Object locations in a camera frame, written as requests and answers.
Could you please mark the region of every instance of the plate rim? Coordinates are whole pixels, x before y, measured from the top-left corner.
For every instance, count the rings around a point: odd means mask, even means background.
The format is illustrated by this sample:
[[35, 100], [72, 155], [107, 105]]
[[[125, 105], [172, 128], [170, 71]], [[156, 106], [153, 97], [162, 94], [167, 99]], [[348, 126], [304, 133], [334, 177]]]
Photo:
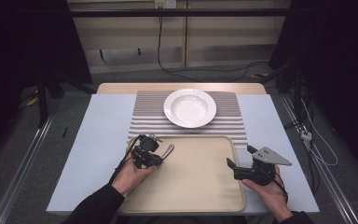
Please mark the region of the plate rim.
[[[171, 105], [172, 105], [172, 102], [174, 101], [174, 99], [176, 99], [177, 95], [179, 93], [182, 93], [182, 92], [191, 92], [191, 95], [198, 95], [199, 98], [203, 99], [206, 102], [206, 104], [208, 105], [209, 108], [212, 108], [212, 110], [208, 110], [208, 115], [209, 116], [206, 116], [208, 118], [205, 119], [205, 121], [201, 122], [200, 124], [196, 124], [196, 125], [186, 125], [184, 123], [178, 122], [177, 119], [174, 119], [167, 112], [167, 110], [171, 109]], [[198, 89], [186, 88], [186, 89], [181, 89], [181, 90], [177, 90], [177, 91], [174, 91], [174, 92], [170, 93], [170, 95], [168, 95], [167, 98], [164, 101], [163, 110], [164, 110], [165, 116], [167, 117], [167, 119], [170, 122], [172, 122], [172, 123], [174, 123], [174, 124], [176, 124], [176, 125], [178, 125], [180, 127], [183, 127], [183, 128], [199, 128], [199, 127], [202, 127], [202, 126], [208, 124], [209, 122], [211, 122], [211, 120], [213, 120], [213, 118], [216, 115], [217, 105], [216, 105], [216, 101], [214, 100], [214, 98], [210, 94], [208, 94], [207, 92], [202, 91], [202, 90], [198, 90]]]

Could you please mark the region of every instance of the person's left hand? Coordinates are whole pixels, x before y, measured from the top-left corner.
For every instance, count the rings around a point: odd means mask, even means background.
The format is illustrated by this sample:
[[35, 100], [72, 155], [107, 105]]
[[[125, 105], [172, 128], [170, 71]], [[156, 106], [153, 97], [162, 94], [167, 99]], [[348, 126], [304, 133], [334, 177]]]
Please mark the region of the person's left hand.
[[135, 187], [137, 187], [143, 179], [156, 170], [157, 166], [155, 165], [147, 167], [146, 169], [138, 169], [136, 168], [133, 159], [129, 159], [116, 176], [112, 183], [112, 187], [119, 193], [125, 194], [132, 189], [135, 189]]

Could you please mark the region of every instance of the person's right hand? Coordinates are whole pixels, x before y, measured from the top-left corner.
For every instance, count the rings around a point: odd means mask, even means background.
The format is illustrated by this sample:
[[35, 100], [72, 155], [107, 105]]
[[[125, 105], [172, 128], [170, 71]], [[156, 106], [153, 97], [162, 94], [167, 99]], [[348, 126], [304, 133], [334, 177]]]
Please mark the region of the person's right hand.
[[127, 159], [128, 160], [112, 183], [112, 187], [121, 194], [125, 194], [133, 190], [142, 182], [143, 179], [157, 170], [157, 166], [155, 165], [147, 167], [146, 169], [136, 168], [135, 163], [131, 158], [131, 154]]
[[[280, 174], [280, 169], [277, 165], [275, 165], [275, 171], [278, 175]], [[276, 177], [276, 181], [282, 184], [279, 177]], [[249, 179], [243, 179], [241, 182], [244, 186], [254, 190], [260, 196], [267, 209], [278, 222], [282, 222], [293, 216], [293, 213], [287, 207], [282, 189], [274, 182], [266, 186], [259, 186]]]

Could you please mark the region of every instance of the striped placemat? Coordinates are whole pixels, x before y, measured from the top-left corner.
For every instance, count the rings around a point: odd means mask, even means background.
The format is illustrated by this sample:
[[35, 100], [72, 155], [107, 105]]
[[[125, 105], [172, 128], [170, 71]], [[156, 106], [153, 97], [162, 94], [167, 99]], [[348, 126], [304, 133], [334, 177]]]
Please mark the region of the striped placemat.
[[172, 91], [138, 91], [133, 109], [129, 140], [139, 134], [159, 136], [188, 134], [223, 135], [229, 137], [236, 149], [245, 149], [248, 141], [233, 92], [207, 91], [216, 102], [216, 115], [211, 122], [199, 128], [183, 128], [173, 124], [164, 114], [165, 99]]

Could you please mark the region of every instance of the white plate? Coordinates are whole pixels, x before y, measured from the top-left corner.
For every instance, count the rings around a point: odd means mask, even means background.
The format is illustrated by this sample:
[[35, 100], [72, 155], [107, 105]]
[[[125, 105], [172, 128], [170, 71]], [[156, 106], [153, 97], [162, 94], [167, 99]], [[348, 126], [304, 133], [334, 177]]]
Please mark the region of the white plate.
[[216, 103], [205, 91], [182, 89], [171, 93], [164, 102], [165, 116], [185, 128], [198, 128], [216, 115]]

